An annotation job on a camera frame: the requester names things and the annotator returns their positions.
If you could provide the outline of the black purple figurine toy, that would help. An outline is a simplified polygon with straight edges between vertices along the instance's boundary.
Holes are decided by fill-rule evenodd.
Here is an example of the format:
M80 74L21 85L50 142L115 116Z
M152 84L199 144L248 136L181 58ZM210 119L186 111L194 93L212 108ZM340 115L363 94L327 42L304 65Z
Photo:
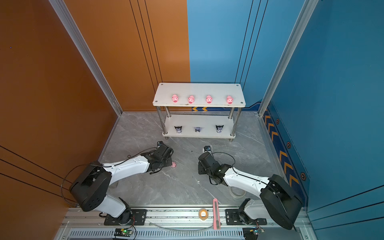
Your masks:
M216 125L216 131L217 133L222 133L224 129L224 125Z

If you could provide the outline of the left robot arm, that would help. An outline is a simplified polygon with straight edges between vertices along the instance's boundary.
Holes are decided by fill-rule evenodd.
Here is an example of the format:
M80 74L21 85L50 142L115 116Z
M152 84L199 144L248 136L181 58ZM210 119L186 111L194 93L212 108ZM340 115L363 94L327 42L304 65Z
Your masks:
M84 212L99 211L119 225L132 224L134 214L131 207L122 198L110 195L109 187L128 177L155 174L172 166L173 153L171 147L160 141L155 148L124 161L110 164L91 162L72 183L70 193Z

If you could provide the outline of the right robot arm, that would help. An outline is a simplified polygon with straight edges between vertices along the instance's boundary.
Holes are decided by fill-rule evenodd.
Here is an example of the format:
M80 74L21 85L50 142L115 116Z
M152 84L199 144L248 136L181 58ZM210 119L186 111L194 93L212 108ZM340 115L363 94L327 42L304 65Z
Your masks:
M281 176L260 177L242 172L231 165L220 164L210 151L202 153L198 160L199 174L208 175L211 184L238 188L261 200L248 198L242 202L237 213L242 224L253 225L257 219L271 218L286 230L295 228L304 203Z

